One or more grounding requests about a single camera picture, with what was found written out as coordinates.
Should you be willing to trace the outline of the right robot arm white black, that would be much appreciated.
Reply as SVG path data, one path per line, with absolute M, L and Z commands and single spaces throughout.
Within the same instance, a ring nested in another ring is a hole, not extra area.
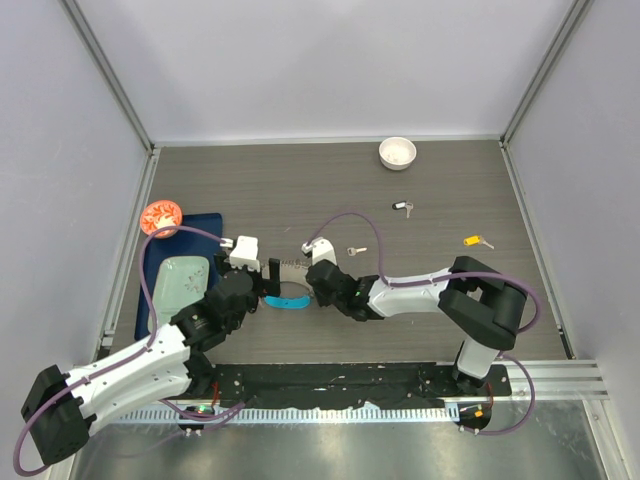
M 465 333 L 451 380 L 472 395 L 483 388 L 493 361 L 515 346 L 528 293 L 468 256 L 452 267 L 422 276 L 354 278 L 329 260 L 311 266 L 306 281 L 321 306 L 333 306 L 356 321 L 401 314 L 437 313 Z

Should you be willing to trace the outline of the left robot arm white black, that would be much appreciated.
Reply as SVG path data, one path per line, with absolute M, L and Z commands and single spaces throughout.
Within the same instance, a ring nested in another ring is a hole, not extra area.
M 227 267 L 203 298 L 182 308 L 148 337 L 92 364 L 69 372 L 57 365 L 41 370 L 21 408 L 24 430 L 16 442 L 18 463 L 31 438 L 45 467 L 80 450 L 112 420 L 157 400 L 187 394 L 205 397 L 214 372 L 205 354 L 240 328 L 260 298 L 280 290 L 280 262 Z

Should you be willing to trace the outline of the bare silver key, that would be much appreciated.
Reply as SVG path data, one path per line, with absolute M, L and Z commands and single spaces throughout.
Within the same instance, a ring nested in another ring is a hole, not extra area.
M 366 252 L 367 250 L 368 250 L 367 247 L 358 247 L 358 248 L 356 248 L 356 247 L 348 247 L 346 249 L 347 254 L 349 256 L 356 256 L 357 254 Z

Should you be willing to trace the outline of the large keyring with small rings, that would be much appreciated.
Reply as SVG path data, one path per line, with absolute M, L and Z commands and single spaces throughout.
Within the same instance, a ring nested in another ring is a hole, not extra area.
M 280 310 L 303 310 L 311 305 L 314 296 L 306 281 L 309 264 L 301 260 L 279 260 L 279 295 L 267 295 L 266 304 Z

